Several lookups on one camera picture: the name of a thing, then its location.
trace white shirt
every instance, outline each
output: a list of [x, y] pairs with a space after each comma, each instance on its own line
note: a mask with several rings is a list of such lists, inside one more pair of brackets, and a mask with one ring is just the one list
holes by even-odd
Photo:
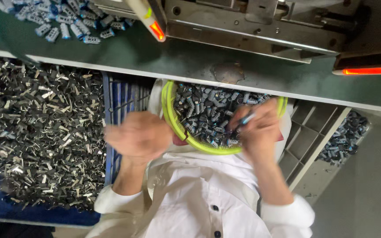
[[261, 201], [257, 178], [239, 155], [166, 153], [148, 170], [152, 205], [144, 196], [118, 195], [105, 187], [95, 203], [99, 223], [87, 238], [308, 238], [314, 212], [299, 195], [292, 204]]

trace metal plate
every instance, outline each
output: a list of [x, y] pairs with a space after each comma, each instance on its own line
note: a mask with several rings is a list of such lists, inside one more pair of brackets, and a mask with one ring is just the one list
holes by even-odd
[[270, 25], [273, 23], [277, 0], [248, 0], [245, 19]]

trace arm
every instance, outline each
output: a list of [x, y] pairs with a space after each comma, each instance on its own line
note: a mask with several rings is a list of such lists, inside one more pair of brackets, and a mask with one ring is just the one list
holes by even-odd
[[105, 140], [122, 154], [120, 171], [114, 184], [100, 192], [94, 207], [103, 215], [86, 238], [130, 237], [144, 213], [146, 164], [167, 149], [172, 132], [156, 115], [134, 112], [120, 127], [107, 126]]
[[[240, 108], [230, 121], [230, 129], [236, 128], [249, 111], [250, 107]], [[256, 116], [241, 128], [241, 140], [243, 153], [258, 178], [261, 218], [273, 238], [308, 238], [314, 212], [302, 197], [291, 193], [274, 161], [274, 143], [279, 137], [276, 101], [254, 106], [252, 111]]]
[[142, 190], [146, 164], [136, 164], [133, 157], [123, 156], [121, 159], [119, 175], [113, 184], [116, 194], [130, 196]]

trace white sleeve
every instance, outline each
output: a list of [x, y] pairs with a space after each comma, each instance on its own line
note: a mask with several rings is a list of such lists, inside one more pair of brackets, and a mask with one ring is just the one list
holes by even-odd
[[289, 205], [270, 205], [261, 201], [261, 219], [265, 222], [272, 238], [309, 238], [310, 226], [315, 214], [310, 204], [299, 195]]
[[109, 185], [99, 193], [94, 209], [101, 213], [101, 219], [86, 238], [99, 237], [101, 234], [110, 237], [109, 230], [113, 230], [112, 228], [115, 228], [116, 232], [120, 231], [112, 236], [117, 238], [130, 237], [135, 232], [136, 221], [144, 213], [143, 193], [122, 196], [116, 194], [111, 187], [112, 185]]

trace person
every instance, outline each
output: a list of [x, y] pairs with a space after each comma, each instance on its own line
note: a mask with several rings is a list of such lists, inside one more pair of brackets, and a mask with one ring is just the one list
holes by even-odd
[[[227, 127], [236, 129], [249, 111], [239, 108]], [[173, 132], [150, 112], [133, 112], [121, 126], [107, 126], [105, 140], [122, 154], [121, 166], [95, 202], [102, 216], [87, 238], [310, 237], [314, 212], [291, 193], [274, 160], [280, 134], [276, 100], [251, 111], [255, 117], [239, 128], [241, 156], [164, 153]], [[152, 195], [148, 209], [145, 174], [144, 190]]]

